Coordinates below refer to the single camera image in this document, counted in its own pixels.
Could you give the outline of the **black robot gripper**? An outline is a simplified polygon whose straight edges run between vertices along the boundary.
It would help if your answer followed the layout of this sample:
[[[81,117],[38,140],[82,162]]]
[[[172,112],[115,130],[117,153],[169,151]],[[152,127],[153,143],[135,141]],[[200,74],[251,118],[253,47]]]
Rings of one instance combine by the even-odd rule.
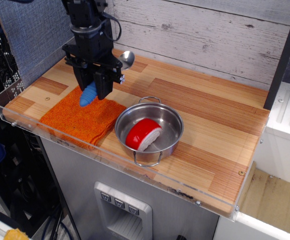
[[[73,67],[80,89],[84,91],[91,85],[96,88],[98,99],[103,100],[112,92],[113,81],[105,70],[98,70],[94,74],[94,67],[87,67],[87,65],[115,66],[110,62],[111,56],[114,56],[111,26],[76,27],[71,25],[70,30],[74,33],[75,43],[63,46],[66,52],[66,63]]]

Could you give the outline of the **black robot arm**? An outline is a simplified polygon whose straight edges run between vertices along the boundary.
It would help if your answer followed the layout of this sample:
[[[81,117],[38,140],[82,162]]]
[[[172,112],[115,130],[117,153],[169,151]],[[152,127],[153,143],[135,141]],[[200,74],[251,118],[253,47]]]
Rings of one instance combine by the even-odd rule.
[[[73,67],[82,94],[80,106],[94,99],[103,100],[113,90],[114,83],[123,83],[123,60],[113,53],[111,22],[117,19],[105,12],[104,0],[64,0],[70,16],[70,30],[75,42],[65,44],[66,64]]]

